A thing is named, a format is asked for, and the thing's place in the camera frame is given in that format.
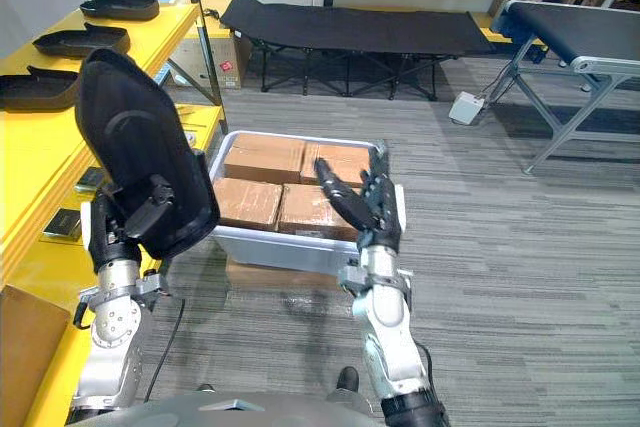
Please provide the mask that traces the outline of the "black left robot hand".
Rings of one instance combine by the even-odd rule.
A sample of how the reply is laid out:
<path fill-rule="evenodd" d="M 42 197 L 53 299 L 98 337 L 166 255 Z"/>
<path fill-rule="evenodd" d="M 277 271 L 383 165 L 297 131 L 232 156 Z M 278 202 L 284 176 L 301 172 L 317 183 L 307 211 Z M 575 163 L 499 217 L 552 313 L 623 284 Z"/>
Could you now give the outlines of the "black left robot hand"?
<path fill-rule="evenodd" d="M 169 257 L 174 210 L 174 192 L 161 176 L 127 188 L 101 185 L 80 210 L 82 240 L 93 271 L 118 261 L 138 264 L 143 253 L 154 259 Z"/>

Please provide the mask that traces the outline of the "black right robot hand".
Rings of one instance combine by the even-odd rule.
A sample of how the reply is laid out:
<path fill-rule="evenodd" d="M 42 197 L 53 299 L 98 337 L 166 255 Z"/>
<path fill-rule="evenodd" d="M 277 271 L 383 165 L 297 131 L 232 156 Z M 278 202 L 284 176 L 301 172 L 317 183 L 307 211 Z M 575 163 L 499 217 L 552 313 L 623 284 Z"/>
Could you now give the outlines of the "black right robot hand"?
<path fill-rule="evenodd" d="M 360 172 L 363 182 L 356 193 L 322 157 L 314 161 L 319 186 L 332 208 L 358 232 L 357 247 L 381 246 L 400 252 L 402 228 L 395 184 L 390 179 L 387 144 L 377 141 L 368 149 L 369 169 Z"/>

